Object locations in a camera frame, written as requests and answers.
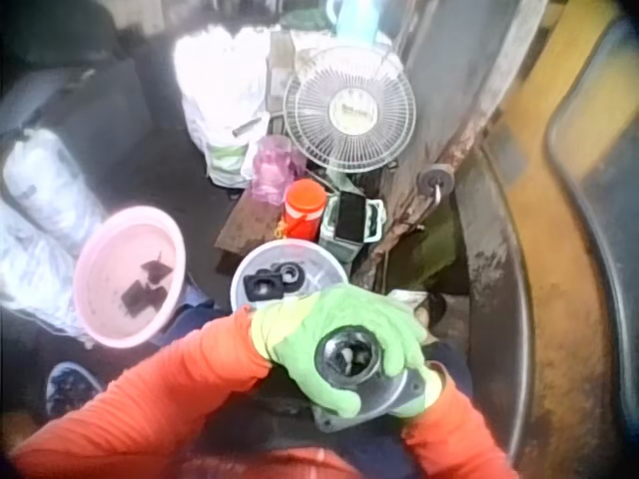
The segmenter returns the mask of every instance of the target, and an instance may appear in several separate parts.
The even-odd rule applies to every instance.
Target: white fan
[[[329,171],[384,166],[405,148],[415,125],[401,65],[369,48],[335,47],[310,57],[289,82],[284,105],[293,141]]]

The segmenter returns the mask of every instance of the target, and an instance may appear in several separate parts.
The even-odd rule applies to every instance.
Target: hand
[[[354,417],[361,407],[359,396],[328,384],[316,370],[315,354],[327,334],[339,327],[358,325],[377,338],[386,375],[395,376],[406,367],[427,374],[420,347],[427,332],[414,319],[412,310],[352,285],[341,284],[256,311],[251,337],[257,351],[284,366],[310,400],[340,416]]]

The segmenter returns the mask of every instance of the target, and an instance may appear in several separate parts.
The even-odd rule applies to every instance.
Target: plastic bag
[[[87,340],[73,304],[73,259],[3,201],[0,216],[0,304]]]
[[[267,133],[267,58],[271,32],[247,27],[236,37],[211,27],[176,44],[174,65],[187,129],[219,186],[245,188],[257,142]]]
[[[16,142],[3,176],[7,190],[45,232],[71,255],[105,218],[77,164],[60,139],[47,130],[27,131]]]
[[[251,196],[259,202],[281,205],[287,188],[302,177],[306,164],[305,156],[287,137],[263,138],[253,159]]]

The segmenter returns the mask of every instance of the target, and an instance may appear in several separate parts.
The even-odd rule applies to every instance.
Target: wooden board
[[[215,246],[244,256],[259,245],[275,239],[281,215],[281,207],[257,202],[251,198],[249,191],[244,191],[218,235]]]

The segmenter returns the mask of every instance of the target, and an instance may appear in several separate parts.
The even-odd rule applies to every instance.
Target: orange sleeve
[[[28,478],[161,475],[207,414],[269,373],[250,324],[246,310],[216,319],[125,371],[18,446],[15,466]]]
[[[437,401],[404,428],[403,438],[435,479],[516,478],[481,414],[446,375]]]

